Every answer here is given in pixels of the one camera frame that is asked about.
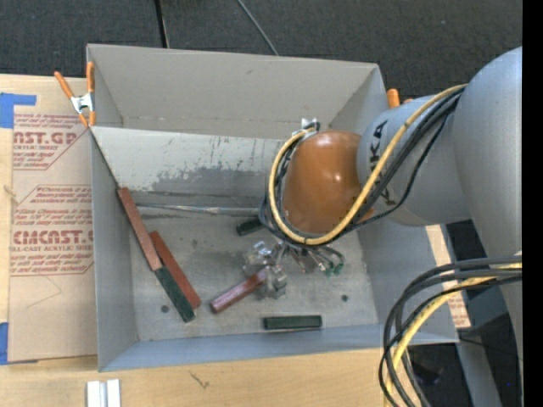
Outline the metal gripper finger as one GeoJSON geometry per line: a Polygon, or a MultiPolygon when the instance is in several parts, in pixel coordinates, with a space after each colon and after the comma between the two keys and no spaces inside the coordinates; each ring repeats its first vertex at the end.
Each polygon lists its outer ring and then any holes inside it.
{"type": "Polygon", "coordinates": [[[288,275],[282,267],[267,267],[264,269],[264,281],[257,288],[258,299],[279,299],[286,293],[288,275]]]}
{"type": "Polygon", "coordinates": [[[266,274],[273,262],[273,248],[265,242],[259,241],[244,253],[243,273],[246,276],[253,276],[261,273],[266,274]]]}

